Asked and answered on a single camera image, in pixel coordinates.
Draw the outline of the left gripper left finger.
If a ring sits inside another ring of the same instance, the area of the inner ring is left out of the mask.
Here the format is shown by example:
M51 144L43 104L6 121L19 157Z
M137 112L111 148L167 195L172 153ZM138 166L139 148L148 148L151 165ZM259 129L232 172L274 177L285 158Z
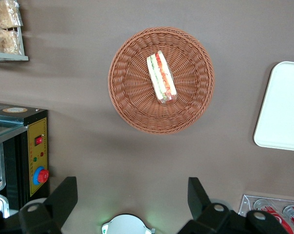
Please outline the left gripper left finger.
M77 202L77 178L69 176L43 203L28 204L8 218L0 212L0 234L60 234Z

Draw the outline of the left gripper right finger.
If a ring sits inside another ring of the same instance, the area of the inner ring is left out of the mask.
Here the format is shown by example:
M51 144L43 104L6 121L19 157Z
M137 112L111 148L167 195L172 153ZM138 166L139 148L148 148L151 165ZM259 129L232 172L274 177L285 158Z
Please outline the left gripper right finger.
M286 234L286 229L268 212L238 215L222 203L212 203L197 177L188 178L188 206L193 219L180 234Z

